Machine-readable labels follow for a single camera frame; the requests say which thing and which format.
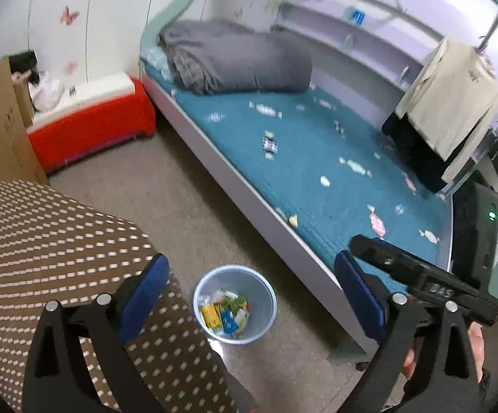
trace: folded blanket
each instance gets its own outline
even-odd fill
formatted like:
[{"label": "folded blanket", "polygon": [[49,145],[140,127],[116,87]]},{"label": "folded blanket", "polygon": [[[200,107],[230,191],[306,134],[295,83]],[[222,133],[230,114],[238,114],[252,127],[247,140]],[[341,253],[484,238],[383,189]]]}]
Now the folded blanket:
[{"label": "folded blanket", "polygon": [[260,33],[226,20],[179,21],[160,35],[177,78],[198,94],[302,92],[312,60],[294,35]]}]

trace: finger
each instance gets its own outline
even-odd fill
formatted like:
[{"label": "finger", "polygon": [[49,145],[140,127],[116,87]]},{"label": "finger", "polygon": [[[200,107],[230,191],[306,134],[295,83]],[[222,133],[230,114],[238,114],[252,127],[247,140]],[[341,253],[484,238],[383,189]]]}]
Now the finger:
[{"label": "finger", "polygon": [[410,350],[408,351],[408,355],[406,356],[406,360],[404,360],[403,367],[405,368],[410,366],[414,362],[414,358],[415,358],[415,351],[413,348],[410,348]]},{"label": "finger", "polygon": [[477,322],[471,323],[471,326],[469,326],[469,330],[467,331],[467,333],[469,334],[470,338],[477,337],[477,338],[482,339],[482,337],[483,337],[483,330],[482,330],[480,324],[478,324]]},{"label": "finger", "polygon": [[402,374],[404,374],[405,378],[407,378],[407,379],[412,378],[412,376],[414,375],[415,366],[416,366],[416,363],[412,362],[409,365],[402,368]]}]

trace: person's hand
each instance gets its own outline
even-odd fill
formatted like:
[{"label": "person's hand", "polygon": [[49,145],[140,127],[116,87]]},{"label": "person's hand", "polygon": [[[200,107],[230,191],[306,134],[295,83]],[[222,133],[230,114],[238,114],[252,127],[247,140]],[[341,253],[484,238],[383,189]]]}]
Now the person's hand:
[{"label": "person's hand", "polygon": [[[471,351],[473,352],[473,358],[475,359],[475,367],[477,369],[477,379],[480,382],[483,378],[483,365],[484,365],[484,339],[483,332],[480,328],[480,324],[473,322],[467,331],[469,335],[469,341],[471,343]],[[406,360],[404,361],[404,366],[402,367],[402,374],[406,376],[407,379],[411,379],[416,365],[416,350],[415,342],[412,344]]]}]

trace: wall shelf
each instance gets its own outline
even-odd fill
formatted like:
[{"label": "wall shelf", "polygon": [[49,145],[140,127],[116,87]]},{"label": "wall shelf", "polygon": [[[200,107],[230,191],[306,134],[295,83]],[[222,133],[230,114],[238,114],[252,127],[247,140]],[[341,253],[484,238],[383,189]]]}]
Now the wall shelf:
[{"label": "wall shelf", "polygon": [[[361,29],[350,26],[349,23],[339,23],[332,17],[308,9],[284,5],[276,27],[302,35],[350,57],[377,73],[401,92],[410,87],[422,69],[419,63],[411,61],[406,54],[383,40],[363,33]],[[354,38],[354,45],[350,49],[344,47],[345,38],[349,34]],[[406,66],[409,71],[404,79],[399,81]]]},{"label": "wall shelf", "polygon": [[433,51],[430,46],[424,45],[414,37],[390,24],[393,17],[378,19],[368,13],[364,17],[362,25],[357,25],[343,18],[347,5],[343,5],[331,0],[286,0],[286,4],[299,6],[319,12],[323,15],[353,26],[364,31],[369,35],[390,44],[393,48],[398,49],[401,53],[408,56],[409,60],[424,65],[427,62],[429,54]]}]

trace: polka dot fabric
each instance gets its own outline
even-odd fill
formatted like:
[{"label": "polka dot fabric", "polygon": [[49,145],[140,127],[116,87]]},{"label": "polka dot fabric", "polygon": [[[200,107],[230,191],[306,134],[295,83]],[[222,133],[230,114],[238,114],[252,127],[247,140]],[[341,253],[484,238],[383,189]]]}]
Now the polka dot fabric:
[{"label": "polka dot fabric", "polygon": [[[132,222],[36,183],[0,183],[0,394],[15,411],[21,411],[25,365],[44,304],[75,305],[113,293],[154,255]],[[119,409],[90,340],[80,342],[102,403]],[[172,273],[127,350],[167,411],[237,412]]]}]

